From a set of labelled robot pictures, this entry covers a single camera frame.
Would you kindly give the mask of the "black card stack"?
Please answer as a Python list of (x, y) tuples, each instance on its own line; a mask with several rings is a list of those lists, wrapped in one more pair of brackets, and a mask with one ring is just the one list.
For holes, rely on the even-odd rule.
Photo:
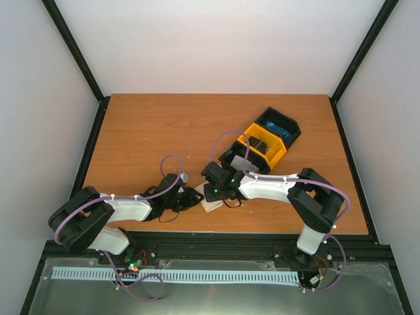
[(256, 149), (256, 151), (260, 152), (262, 155), (265, 155), (270, 147), (263, 141), (251, 136), (249, 138), (249, 144), (252, 148)]

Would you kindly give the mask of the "beige card holder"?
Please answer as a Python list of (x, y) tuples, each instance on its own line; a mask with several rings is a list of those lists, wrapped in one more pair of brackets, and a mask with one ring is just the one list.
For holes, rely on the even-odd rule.
[(223, 206), (223, 202), (221, 200), (218, 201), (212, 201), (212, 202), (208, 202), (205, 199), (205, 194), (204, 194), (204, 183), (200, 184), (199, 186), (195, 187), (195, 191), (198, 192), (199, 194), (201, 194), (203, 196), (203, 199), (199, 202), (199, 204), (203, 207), (204, 211), (206, 213), (211, 212), (221, 206)]

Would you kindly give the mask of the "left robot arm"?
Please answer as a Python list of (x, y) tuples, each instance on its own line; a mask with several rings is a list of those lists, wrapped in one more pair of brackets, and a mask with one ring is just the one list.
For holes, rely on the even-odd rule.
[(86, 249), (106, 251), (122, 264), (129, 264), (139, 251), (136, 241), (122, 227), (110, 222), (148, 222), (161, 218), (166, 210), (178, 214), (205, 199), (202, 192), (187, 187), (188, 175), (169, 173), (158, 186), (135, 196), (101, 194), (88, 186), (70, 198), (48, 219), (54, 240), (69, 253)]

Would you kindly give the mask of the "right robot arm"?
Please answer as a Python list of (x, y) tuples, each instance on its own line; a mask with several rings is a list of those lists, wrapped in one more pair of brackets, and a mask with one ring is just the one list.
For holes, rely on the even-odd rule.
[(288, 203), (303, 222), (293, 260), (309, 266), (321, 243), (350, 209), (349, 197), (311, 168), (279, 176), (228, 171), (212, 161), (201, 172), (206, 202), (264, 199)]

